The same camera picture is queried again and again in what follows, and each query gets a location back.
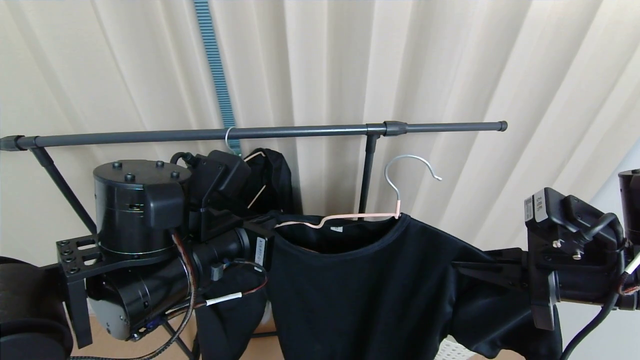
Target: clothes hanger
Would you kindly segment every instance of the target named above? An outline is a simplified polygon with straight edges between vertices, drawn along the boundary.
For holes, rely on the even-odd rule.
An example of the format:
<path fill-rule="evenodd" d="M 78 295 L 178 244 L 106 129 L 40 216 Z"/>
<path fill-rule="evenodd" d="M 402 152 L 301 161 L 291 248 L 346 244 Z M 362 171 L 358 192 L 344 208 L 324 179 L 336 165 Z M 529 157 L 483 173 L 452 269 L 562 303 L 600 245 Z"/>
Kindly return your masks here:
<path fill-rule="evenodd" d="M 233 152 L 235 155 L 238 156 L 242 156 L 242 154 L 237 154 L 235 150 L 231 149 L 231 146 L 229 146 L 229 132 L 231 131 L 231 129 L 233 129 L 235 126 L 232 126 L 230 128 L 227 129 L 227 133 L 225 133 L 225 145 L 227 146 L 227 148 Z M 246 158 L 244 158 L 244 162 L 247 162 L 251 159 L 253 159 L 254 157 L 258 156 L 258 155 L 262 155 L 262 157 L 266 158 L 266 155 L 264 154 L 264 152 L 259 151 L 256 152 L 255 154 L 251 154 L 249 156 L 247 156 Z M 249 205 L 247 206 L 247 209 L 251 208 L 251 205 L 253 205 L 253 203 L 258 199 L 258 197 L 260 197 L 260 194 L 262 194 L 262 192 L 264 191 L 264 189 L 267 187 L 267 185 L 262 185 L 262 188 L 260 189 L 260 191 L 258 191 L 258 194 L 253 198 L 253 200 L 251 200 L 251 202 L 249 203 Z"/>
<path fill-rule="evenodd" d="M 391 159 L 391 161 L 389 161 L 387 163 L 387 165 L 385 165 L 385 179 L 387 180 L 387 183 L 396 192 L 396 212 L 395 213 L 362 213 L 362 214 L 329 215 L 327 217 L 323 217 L 322 220 L 320 220 L 320 223 L 317 224 L 317 225 L 311 224 L 311 223 L 308 223 L 308 222 L 286 221 L 286 222 L 282 222 L 282 223 L 276 225 L 275 227 L 281 227 L 281 226 L 293 225 L 293 224 L 305 224 L 306 226 L 313 227 L 314 229 L 320 229 L 324 225 L 325 222 L 327 222 L 329 220 L 333 220 L 333 219 L 338 219 L 338 218 L 378 218 L 378 217 L 399 218 L 400 217 L 400 190 L 398 190 L 397 186 L 393 184 L 391 179 L 389 179 L 389 165 L 393 164 L 393 162 L 395 162 L 396 160 L 403 159 L 403 158 L 413 158 L 413 159 L 420 160 L 425 165 L 427 165 L 427 167 L 429 168 L 429 171 L 431 172 L 431 176 L 434 179 L 436 179 L 438 181 L 442 180 L 442 178 L 440 176 L 437 176 L 433 172 L 433 167 L 431 167 L 431 164 L 428 161 L 426 161 L 425 159 L 421 158 L 420 156 L 412 155 L 412 154 L 399 155 L 399 156 L 396 156 L 395 158 Z"/>

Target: hanging black garment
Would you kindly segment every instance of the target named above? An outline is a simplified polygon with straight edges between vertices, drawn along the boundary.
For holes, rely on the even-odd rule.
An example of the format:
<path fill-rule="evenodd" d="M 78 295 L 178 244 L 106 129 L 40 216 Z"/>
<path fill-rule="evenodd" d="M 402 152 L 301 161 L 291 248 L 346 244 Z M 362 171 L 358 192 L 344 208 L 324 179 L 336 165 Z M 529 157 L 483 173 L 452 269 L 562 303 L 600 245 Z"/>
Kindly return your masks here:
<path fill-rule="evenodd" d="M 273 216 L 273 224 L 320 221 Z M 448 334 L 489 358 L 501 349 L 527 359 L 561 354 L 559 324 L 535 328 L 528 294 L 451 266 L 489 256 L 408 215 L 275 231 L 268 295 L 287 360 L 431 360 Z"/>
<path fill-rule="evenodd" d="M 243 218 L 268 211 L 294 212 L 291 189 L 291 170 L 282 154 L 270 149 L 247 161 L 251 175 L 240 194 L 234 199 L 216 203 L 216 209 L 228 209 Z M 238 291 L 255 288 L 262 282 L 261 274 L 253 269 L 238 268 L 225 271 L 223 278 L 213 284 L 205 298 L 213 299 Z M 251 335 L 260 324 L 266 306 L 266 289 L 240 299 L 196 309 L 198 340 L 203 360 L 235 360 L 246 350 Z"/>
<path fill-rule="evenodd" d="M 221 200 L 214 204 L 214 208 L 229 210 L 243 218 L 265 214 L 271 210 L 296 213 L 291 170 L 284 156 L 277 151 L 264 148 L 255 149 L 249 156 L 257 152 L 263 153 L 264 156 L 256 155 L 246 162 L 251 168 L 251 175 L 240 194 L 233 199 Z"/>

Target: white wall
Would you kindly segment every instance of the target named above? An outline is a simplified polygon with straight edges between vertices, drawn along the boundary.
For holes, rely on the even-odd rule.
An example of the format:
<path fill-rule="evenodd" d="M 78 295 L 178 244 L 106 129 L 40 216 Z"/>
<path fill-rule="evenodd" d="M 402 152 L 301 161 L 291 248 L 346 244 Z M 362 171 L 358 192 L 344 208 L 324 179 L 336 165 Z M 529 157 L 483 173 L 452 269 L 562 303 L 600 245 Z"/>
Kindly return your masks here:
<path fill-rule="evenodd" d="M 611 174 L 591 205 L 608 213 L 615 213 L 622 220 L 622 204 L 618 172 L 640 168 L 640 140 L 638 140 Z M 600 310 L 597 306 L 558 304 L 564 344 L 568 344 Z M 640 311 L 613 311 L 605 322 L 573 352 L 572 360 L 638 359 L 640 357 Z"/>

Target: shirt tag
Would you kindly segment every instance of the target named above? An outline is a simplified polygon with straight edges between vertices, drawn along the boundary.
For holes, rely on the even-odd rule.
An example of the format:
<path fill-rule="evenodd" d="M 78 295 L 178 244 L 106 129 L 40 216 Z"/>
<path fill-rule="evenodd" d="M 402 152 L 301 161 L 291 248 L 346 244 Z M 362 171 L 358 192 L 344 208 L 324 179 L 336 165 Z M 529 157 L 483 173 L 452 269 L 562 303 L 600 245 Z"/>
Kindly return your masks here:
<path fill-rule="evenodd" d="M 531 219 L 533 219 L 533 196 L 524 200 L 524 220 L 529 221 Z"/>
<path fill-rule="evenodd" d="M 262 265 L 264 262 L 264 246 L 267 244 L 267 239 L 257 238 L 255 242 L 255 263 Z"/>
<path fill-rule="evenodd" d="M 534 215 L 536 217 L 536 222 L 541 222 L 542 220 L 546 220 L 549 218 L 547 215 L 547 201 L 545 199 L 545 189 L 538 191 L 535 195 L 533 195 L 533 201 L 535 206 Z"/>

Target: clothing rack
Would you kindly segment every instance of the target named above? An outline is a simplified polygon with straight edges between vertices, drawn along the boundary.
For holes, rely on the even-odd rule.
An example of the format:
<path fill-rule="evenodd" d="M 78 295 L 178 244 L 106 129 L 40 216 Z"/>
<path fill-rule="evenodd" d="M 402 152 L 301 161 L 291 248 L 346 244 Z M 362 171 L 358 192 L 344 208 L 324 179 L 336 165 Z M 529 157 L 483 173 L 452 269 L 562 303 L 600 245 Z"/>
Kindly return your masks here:
<path fill-rule="evenodd" d="M 299 138 L 311 136 L 366 136 L 364 170 L 360 187 L 360 203 L 358 212 L 365 213 L 371 169 L 373 166 L 376 144 L 381 136 L 400 136 L 408 133 L 443 133 L 453 131 L 505 131 L 507 122 L 462 122 L 441 124 L 407 124 L 400 121 L 385 121 L 377 124 L 355 125 L 322 125 L 322 126 L 282 126 L 282 127 L 246 127 L 229 129 L 197 129 L 197 130 L 165 130 L 165 131 L 132 131 L 126 133 L 93 133 L 76 135 L 24 136 L 12 135 L 0 139 L 0 151 L 26 151 L 33 153 L 40 165 L 44 167 L 69 205 L 82 220 L 84 226 L 92 234 L 96 234 L 96 225 L 91 216 L 80 203 L 67 181 L 60 173 L 47 147 L 73 145 L 101 145 L 107 143 L 141 143 L 141 142 L 183 142 L 198 140 L 259 139 L 259 138 Z M 173 334 L 171 325 L 163 327 Z M 254 337 L 273 336 L 275 332 L 254 334 Z M 198 334 L 193 342 L 192 351 L 178 341 L 179 347 L 189 359 L 199 359 L 200 350 Z"/>

